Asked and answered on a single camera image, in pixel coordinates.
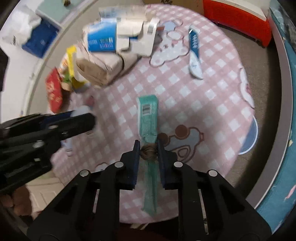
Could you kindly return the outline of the left hand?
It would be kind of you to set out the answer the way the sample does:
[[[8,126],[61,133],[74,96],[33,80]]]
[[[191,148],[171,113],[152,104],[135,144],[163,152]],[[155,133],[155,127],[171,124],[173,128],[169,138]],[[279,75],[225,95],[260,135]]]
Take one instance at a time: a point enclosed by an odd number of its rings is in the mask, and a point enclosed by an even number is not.
[[[30,192],[26,185],[19,187],[11,195],[2,195],[1,204],[6,208],[13,208],[17,216],[30,216],[32,214]]]

